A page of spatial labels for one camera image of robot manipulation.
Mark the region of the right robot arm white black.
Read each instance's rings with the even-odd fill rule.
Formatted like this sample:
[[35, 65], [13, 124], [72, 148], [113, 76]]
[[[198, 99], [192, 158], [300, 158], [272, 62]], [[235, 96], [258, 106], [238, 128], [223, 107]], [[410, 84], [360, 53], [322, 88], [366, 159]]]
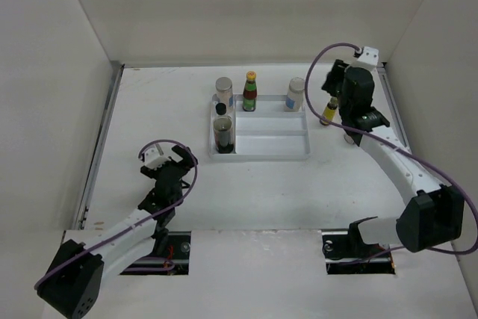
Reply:
[[365, 255], [375, 243], [401, 244], [412, 253], [455, 240], [462, 233], [465, 200], [410, 157], [386, 117], [373, 105], [375, 84], [367, 69], [336, 60], [322, 86], [338, 100], [341, 124], [398, 190], [400, 216], [358, 222], [347, 249]]

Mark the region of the yellow cap sauce bottle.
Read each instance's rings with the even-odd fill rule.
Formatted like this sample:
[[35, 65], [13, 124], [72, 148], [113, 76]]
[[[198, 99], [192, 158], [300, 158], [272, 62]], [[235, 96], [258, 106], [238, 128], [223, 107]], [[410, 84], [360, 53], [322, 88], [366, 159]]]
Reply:
[[246, 82], [243, 89], [243, 104], [244, 111], [254, 111], [257, 103], [257, 84], [256, 73], [249, 71], [246, 74]]

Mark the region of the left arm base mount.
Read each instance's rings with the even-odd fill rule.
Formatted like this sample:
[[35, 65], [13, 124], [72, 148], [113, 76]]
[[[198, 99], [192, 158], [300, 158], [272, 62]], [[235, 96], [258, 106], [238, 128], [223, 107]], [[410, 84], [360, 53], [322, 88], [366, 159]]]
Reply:
[[126, 268], [123, 276], [188, 275], [191, 251], [191, 231], [168, 232], [155, 236], [150, 254]]

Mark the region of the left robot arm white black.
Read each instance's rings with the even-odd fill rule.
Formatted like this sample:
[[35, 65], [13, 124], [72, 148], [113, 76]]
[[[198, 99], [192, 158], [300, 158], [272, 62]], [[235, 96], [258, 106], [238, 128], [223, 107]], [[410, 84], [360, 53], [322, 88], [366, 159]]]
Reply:
[[96, 303], [102, 286], [137, 260], [160, 258], [167, 251], [167, 225], [192, 191], [184, 177], [199, 164], [190, 148], [168, 140], [178, 160], [161, 150], [162, 140], [146, 144], [138, 158], [141, 173], [154, 187], [124, 220], [83, 242], [62, 243], [34, 289], [37, 296], [65, 318], [83, 318]]

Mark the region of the small yellow label bottle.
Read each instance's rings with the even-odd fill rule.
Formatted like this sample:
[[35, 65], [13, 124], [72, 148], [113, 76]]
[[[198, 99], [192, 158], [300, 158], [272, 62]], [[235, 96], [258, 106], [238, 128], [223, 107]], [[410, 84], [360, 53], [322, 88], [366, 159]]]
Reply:
[[323, 126], [328, 126], [334, 120], [337, 109], [338, 99], [332, 96], [323, 110], [323, 119], [320, 120], [320, 124]]

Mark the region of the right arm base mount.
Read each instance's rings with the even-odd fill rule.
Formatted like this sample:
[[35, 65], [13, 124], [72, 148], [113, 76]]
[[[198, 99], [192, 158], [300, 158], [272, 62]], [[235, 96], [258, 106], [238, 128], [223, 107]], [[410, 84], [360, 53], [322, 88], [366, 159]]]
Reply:
[[348, 230], [321, 232], [329, 275], [395, 274], [388, 244], [365, 244]]

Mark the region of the tall white spice jar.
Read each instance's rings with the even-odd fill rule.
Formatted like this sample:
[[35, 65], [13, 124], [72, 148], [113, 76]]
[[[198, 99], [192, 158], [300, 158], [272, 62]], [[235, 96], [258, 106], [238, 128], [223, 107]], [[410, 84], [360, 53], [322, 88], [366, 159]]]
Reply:
[[288, 92], [285, 98], [284, 109], [287, 112], [298, 112], [303, 104], [305, 93], [305, 80], [303, 78], [292, 78], [288, 85]]

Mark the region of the glass bottle black cap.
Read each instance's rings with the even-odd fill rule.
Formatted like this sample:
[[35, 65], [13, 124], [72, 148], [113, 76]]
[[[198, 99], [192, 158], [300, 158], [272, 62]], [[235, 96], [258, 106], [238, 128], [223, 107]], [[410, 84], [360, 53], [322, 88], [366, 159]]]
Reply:
[[228, 115], [227, 106], [222, 102], [215, 105], [216, 117], [213, 121], [213, 133], [216, 150], [220, 154], [229, 154], [234, 151], [235, 139], [233, 135], [233, 121]]

